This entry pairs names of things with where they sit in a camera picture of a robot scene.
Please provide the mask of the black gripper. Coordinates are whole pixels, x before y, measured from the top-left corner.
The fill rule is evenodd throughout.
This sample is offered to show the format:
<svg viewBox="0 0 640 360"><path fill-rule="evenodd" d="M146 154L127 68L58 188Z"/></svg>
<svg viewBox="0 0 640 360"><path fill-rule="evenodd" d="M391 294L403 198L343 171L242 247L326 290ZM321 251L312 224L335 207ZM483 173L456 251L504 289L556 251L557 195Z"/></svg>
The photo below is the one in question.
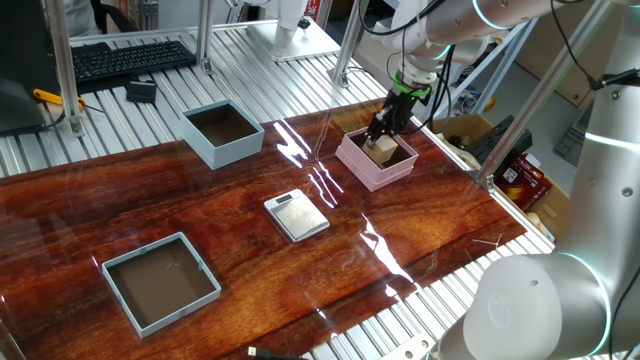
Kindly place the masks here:
<svg viewBox="0 0 640 360"><path fill-rule="evenodd" d="M383 109L374 115L366 131L365 145L372 149L383 135L401 135L412 116L414 105L418 101L424 102L425 99L429 99L429 90L415 93L391 90Z"/></svg>

